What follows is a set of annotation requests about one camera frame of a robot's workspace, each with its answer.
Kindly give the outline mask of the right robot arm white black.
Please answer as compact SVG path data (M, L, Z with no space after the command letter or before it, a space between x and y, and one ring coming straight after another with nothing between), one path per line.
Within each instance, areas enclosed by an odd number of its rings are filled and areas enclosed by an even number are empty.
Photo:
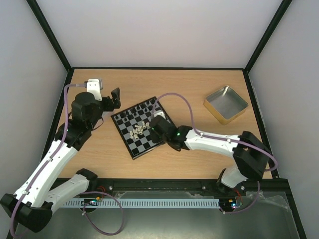
M203 150L234 159L235 164L220 173L216 190L223 195L230 194L235 187L246 181L260 181L269 161L267 147L251 132L241 135L220 135L196 132L190 126L169 123L158 115L150 122L150 134L153 142L162 140L176 151Z

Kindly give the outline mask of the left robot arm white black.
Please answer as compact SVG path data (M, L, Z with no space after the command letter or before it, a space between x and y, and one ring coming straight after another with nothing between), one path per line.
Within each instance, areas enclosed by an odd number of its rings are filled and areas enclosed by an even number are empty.
M11 221L18 222L37 233L49 223L52 215L67 201L97 188L98 176L88 169L80 169L63 184L52 188L62 169L92 135L104 112L121 106L120 89L102 97L100 89L78 93L65 110L65 122L58 129L53 142L40 164L14 194L4 194L0 204Z

